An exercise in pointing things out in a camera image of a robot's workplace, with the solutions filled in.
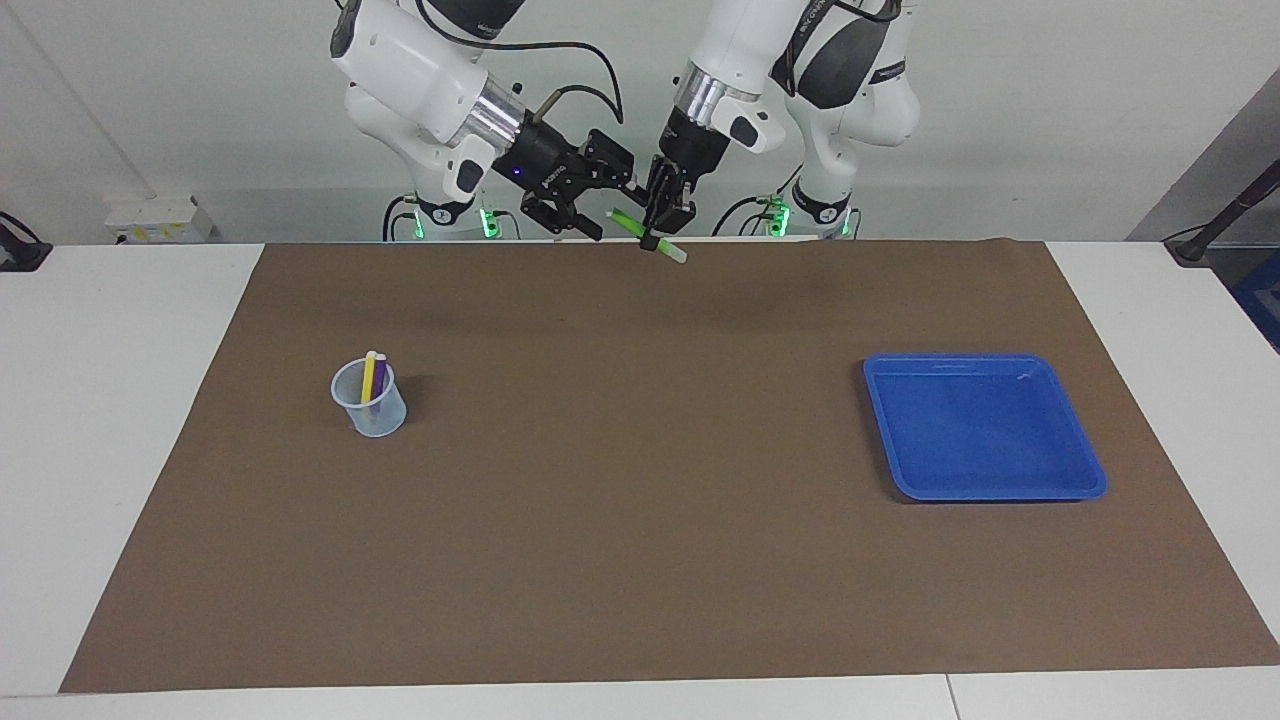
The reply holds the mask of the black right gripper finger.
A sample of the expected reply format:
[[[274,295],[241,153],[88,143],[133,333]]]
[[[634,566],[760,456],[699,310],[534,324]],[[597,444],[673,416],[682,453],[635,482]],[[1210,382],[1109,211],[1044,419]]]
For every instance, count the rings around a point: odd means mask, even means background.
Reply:
[[[580,146],[585,165],[585,182],[590,190],[617,190],[625,195],[643,195],[635,181],[634,155],[602,129],[590,129]]]
[[[553,234],[577,231],[593,241],[603,238],[602,225],[580,213],[573,201],[563,197],[526,190],[521,197],[520,210]]]

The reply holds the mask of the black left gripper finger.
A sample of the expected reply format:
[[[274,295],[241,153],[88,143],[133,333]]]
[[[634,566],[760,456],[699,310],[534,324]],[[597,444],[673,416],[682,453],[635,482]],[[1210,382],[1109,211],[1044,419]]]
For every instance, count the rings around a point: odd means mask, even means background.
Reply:
[[[653,160],[646,178],[646,201],[643,215],[643,232],[639,242],[643,250],[650,252],[655,252],[660,242],[660,238],[654,234],[654,229],[669,209],[669,187],[675,178],[673,167],[671,160]]]
[[[666,183],[666,233],[675,234],[696,217],[694,192],[698,181],[685,172],[675,172]]]

